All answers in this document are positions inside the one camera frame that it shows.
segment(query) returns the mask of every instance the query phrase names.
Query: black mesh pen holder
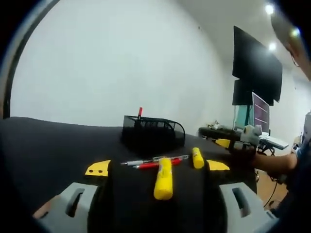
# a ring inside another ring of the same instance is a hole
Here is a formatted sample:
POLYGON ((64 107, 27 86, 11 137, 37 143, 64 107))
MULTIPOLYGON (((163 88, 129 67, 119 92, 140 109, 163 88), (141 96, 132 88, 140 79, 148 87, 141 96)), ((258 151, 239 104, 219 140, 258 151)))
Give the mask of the black mesh pen holder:
POLYGON ((185 130, 172 120, 124 116, 121 140, 129 150, 148 158, 183 147, 185 130))

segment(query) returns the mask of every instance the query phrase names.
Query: black cloth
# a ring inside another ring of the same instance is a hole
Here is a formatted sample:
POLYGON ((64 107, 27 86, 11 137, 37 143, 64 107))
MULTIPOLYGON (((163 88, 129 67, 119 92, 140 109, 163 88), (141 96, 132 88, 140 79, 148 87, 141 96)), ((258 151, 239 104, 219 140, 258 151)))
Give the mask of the black cloth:
MULTIPOLYGON (((139 159, 120 143, 121 127, 92 127, 11 117, 0 123, 0 132, 5 165, 32 213, 72 182, 81 180, 89 165, 107 159, 114 164, 139 159)), ((241 169, 233 156, 210 141, 186 135, 185 146, 166 155, 189 154, 193 147, 199 147, 206 159, 224 162, 231 168, 229 172, 212 172, 210 180, 213 184, 245 182, 256 191, 253 169, 241 169)), ((172 201, 177 199, 178 205, 185 203, 177 210, 192 213, 192 219, 202 223, 204 219, 200 212, 203 211, 204 176, 198 175, 200 170, 191 169, 190 163, 191 160, 173 167, 172 201)), ((140 171, 119 166, 116 171, 114 195, 119 200, 116 203, 116 221, 127 221, 126 214, 129 212, 126 209, 132 210, 136 200, 152 198, 144 196, 144 193, 152 194, 156 170, 140 171)), ((187 223, 184 215, 176 217, 187 223)), ((200 231, 202 224, 198 224, 198 228, 200 231)))

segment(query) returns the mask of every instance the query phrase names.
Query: person's arm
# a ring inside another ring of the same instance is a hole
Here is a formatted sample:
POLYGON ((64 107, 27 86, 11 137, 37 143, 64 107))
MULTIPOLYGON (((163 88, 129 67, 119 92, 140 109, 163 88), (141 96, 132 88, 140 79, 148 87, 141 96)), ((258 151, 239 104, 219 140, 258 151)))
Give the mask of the person's arm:
POLYGON ((255 155, 252 166, 268 173, 287 174, 297 165, 297 156, 294 153, 284 156, 255 155))

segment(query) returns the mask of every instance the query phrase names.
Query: desk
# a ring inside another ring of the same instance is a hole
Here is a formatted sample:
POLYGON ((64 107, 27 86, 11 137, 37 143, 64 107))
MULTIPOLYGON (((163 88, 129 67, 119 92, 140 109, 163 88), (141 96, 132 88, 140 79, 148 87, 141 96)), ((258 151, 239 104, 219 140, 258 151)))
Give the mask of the desk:
MULTIPOLYGON (((11 117, 0 123, 0 129, 7 166, 32 212, 72 182, 80 180, 92 163, 137 159, 120 143, 121 127, 91 127, 11 117)), ((221 161, 231 167, 230 174, 213 173, 216 184, 245 182, 256 192, 253 169, 241 169, 225 149, 212 142, 186 135, 185 147, 166 155, 189 154, 193 147, 199 147, 206 159, 221 161)), ((175 170, 176 177, 188 176, 182 166, 175 170)))

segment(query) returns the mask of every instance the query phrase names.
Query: computer monitor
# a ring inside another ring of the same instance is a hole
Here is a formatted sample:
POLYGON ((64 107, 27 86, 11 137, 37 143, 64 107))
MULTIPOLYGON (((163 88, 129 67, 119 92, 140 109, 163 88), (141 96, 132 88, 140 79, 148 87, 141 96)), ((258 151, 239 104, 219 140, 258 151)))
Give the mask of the computer monitor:
POLYGON ((253 98, 253 124, 261 125, 262 132, 268 133, 269 132, 269 118, 270 118, 270 106, 256 95, 254 92, 252 93, 253 98))

